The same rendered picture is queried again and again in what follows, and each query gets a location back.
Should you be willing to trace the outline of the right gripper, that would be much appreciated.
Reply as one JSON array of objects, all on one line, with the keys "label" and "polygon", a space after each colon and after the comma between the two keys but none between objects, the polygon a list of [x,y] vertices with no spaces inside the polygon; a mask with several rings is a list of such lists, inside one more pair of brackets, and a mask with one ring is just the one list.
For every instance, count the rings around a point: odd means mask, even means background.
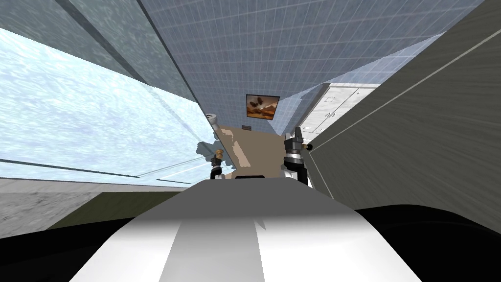
[{"label": "right gripper", "polygon": [[290,133],[286,133],[284,137],[284,145],[286,155],[297,154],[300,155],[300,151],[303,149],[303,138],[301,133],[301,128],[295,128],[295,135],[292,137]]}]

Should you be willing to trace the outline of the white cabinet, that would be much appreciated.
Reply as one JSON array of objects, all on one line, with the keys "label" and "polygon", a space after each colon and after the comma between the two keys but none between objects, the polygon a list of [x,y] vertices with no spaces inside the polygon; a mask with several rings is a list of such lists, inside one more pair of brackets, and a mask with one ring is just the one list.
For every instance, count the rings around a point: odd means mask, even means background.
[{"label": "white cabinet", "polygon": [[329,84],[300,124],[304,142],[310,143],[379,86],[379,84],[362,83]]}]

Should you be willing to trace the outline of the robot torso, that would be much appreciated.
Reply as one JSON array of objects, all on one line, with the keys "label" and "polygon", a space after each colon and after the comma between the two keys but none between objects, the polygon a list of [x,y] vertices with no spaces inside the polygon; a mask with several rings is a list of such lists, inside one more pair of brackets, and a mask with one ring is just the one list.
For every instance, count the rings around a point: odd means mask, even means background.
[{"label": "robot torso", "polygon": [[114,233],[70,282],[421,282],[350,207],[291,178],[204,180]]}]

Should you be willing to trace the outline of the dark grey door leaf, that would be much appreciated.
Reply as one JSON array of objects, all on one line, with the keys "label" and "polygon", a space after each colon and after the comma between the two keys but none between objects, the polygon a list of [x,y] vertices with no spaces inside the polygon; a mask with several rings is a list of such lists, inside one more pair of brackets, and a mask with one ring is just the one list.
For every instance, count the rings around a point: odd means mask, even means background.
[{"label": "dark grey door leaf", "polygon": [[413,204],[501,233],[501,0],[483,0],[313,141],[313,187]]}]

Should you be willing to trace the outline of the orange framed wall picture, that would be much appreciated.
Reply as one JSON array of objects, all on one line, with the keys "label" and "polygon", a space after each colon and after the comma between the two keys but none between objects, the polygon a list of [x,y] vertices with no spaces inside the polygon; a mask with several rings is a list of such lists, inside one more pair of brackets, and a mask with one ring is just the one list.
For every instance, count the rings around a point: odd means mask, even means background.
[{"label": "orange framed wall picture", "polygon": [[279,96],[247,94],[247,117],[273,120],[279,100]]}]

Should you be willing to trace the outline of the white round-headed post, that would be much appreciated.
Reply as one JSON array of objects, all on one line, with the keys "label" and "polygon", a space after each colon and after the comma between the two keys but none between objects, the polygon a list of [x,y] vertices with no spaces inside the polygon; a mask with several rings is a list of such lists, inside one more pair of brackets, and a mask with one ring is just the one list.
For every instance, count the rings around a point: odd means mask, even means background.
[{"label": "white round-headed post", "polygon": [[218,132],[220,132],[220,125],[215,114],[206,114],[206,118],[214,131],[214,138],[219,139]]}]

